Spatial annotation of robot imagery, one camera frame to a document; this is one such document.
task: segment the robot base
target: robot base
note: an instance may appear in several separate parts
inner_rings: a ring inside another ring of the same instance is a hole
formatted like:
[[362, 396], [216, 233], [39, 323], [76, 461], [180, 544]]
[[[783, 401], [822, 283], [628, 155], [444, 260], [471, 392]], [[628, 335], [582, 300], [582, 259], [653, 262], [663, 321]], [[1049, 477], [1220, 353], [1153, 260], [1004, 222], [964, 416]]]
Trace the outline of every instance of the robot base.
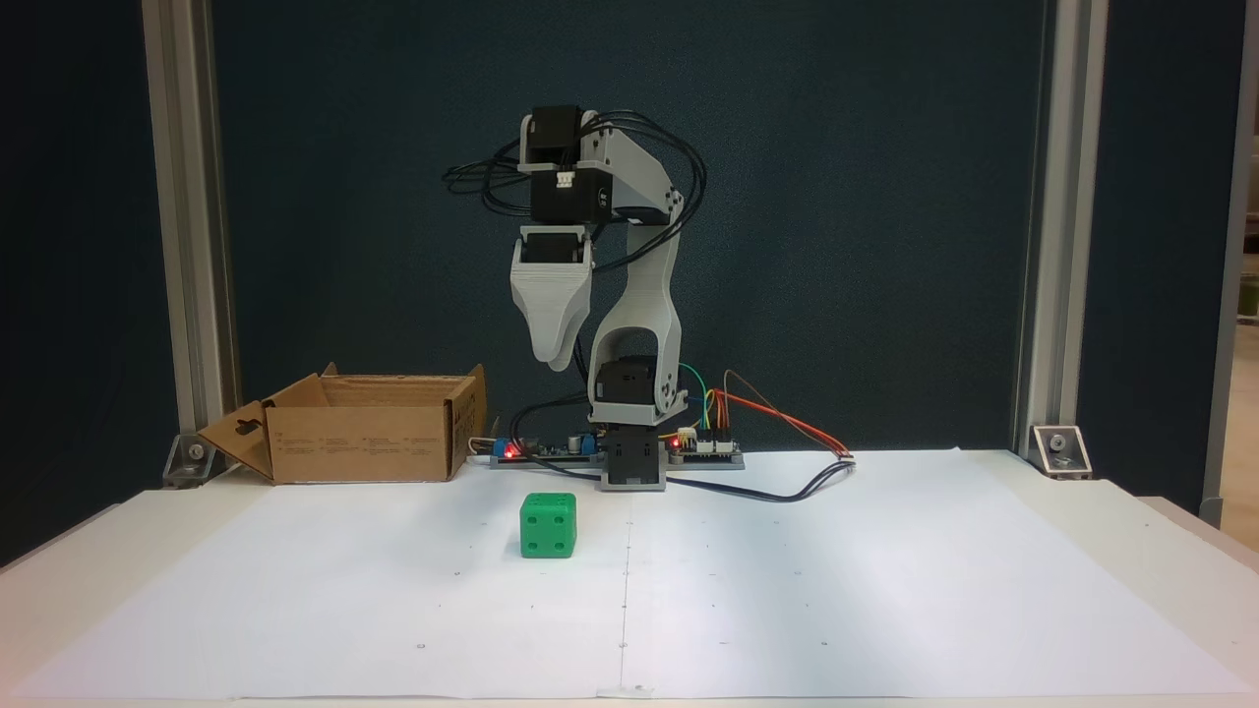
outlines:
[[655, 426], [612, 426], [603, 438], [604, 491], [665, 489], [665, 445]]

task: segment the white table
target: white table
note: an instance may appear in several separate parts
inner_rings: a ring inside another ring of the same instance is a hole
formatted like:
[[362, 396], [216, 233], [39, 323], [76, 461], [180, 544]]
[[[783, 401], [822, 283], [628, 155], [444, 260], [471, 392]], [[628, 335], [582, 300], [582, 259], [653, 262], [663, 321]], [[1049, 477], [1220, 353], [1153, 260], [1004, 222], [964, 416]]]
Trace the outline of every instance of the white table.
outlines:
[[[1259, 685], [1259, 595], [1253, 554], [1217, 542], [1214, 529], [1167, 510], [1163, 515], [1105, 481], [1055, 482], [1008, 455], [990, 470], [1026, 505], [1060, 529], [1119, 582], [1183, 631], [1225, 668]], [[232, 472], [198, 490], [146, 491], [0, 574], [0, 702], [11, 705], [149, 705], [120, 700], [6, 698], [23, 678], [68, 646], [196, 543], [254, 503], [267, 486]], [[1224, 549], [1214, 543], [1220, 543]], [[580, 702], [607, 705], [609, 699]], [[807, 699], [844, 705], [1259, 705], [1259, 694], [1027, 699]], [[805, 699], [791, 703], [806, 702]], [[238, 700], [239, 705], [311, 705], [327, 700]], [[336, 700], [381, 705], [383, 700]], [[398, 700], [389, 705], [448, 705]], [[472, 702], [496, 705], [551, 702]], [[687, 703], [662, 700], [657, 703]], [[709, 700], [726, 704], [734, 700]], [[783, 699], [740, 699], [779, 705]], [[205, 705], [205, 702], [164, 702]]]

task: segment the aluminum frame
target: aluminum frame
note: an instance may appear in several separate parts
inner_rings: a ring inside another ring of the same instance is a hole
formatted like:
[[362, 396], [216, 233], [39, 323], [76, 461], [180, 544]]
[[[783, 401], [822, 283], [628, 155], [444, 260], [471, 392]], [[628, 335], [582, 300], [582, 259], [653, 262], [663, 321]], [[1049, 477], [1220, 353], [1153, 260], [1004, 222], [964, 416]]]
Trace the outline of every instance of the aluminum frame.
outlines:
[[1088, 285], [1108, 0], [1059, 0], [1040, 191], [1032, 234], [1011, 448], [1031, 427], [1075, 423]]
[[1206, 435], [1206, 477], [1199, 517], [1219, 528], [1224, 514], [1220, 481], [1224, 474], [1224, 440], [1229, 423], [1229, 385], [1238, 326], [1238, 296], [1241, 288], [1243, 244], [1254, 152], [1255, 100], [1259, 93], [1259, 0], [1246, 0], [1246, 25], [1241, 44], [1241, 73], [1238, 81], [1238, 125], [1233, 145], [1233, 189], [1229, 194], [1229, 231], [1225, 239], [1224, 273], [1220, 285], [1220, 333], [1215, 345], [1215, 377], [1211, 385], [1211, 416]]
[[142, 0], [179, 427], [240, 401], [209, 0]]

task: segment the cardboard box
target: cardboard box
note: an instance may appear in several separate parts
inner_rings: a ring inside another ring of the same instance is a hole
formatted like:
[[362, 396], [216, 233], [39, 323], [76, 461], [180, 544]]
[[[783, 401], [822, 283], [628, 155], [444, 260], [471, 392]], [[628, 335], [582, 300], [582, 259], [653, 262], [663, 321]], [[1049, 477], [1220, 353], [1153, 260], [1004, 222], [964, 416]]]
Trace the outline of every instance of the cardboard box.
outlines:
[[201, 431], [273, 484], [446, 481], [485, 428], [485, 369], [341, 375], [329, 364]]

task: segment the green dice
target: green dice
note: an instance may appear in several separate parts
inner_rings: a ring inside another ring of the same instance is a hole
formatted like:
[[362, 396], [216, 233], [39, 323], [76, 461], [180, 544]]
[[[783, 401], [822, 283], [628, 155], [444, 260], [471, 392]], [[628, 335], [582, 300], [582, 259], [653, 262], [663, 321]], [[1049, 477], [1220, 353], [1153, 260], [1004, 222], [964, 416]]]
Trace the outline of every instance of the green dice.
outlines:
[[568, 558], [577, 544], [577, 496], [535, 493], [520, 505], [520, 554]]

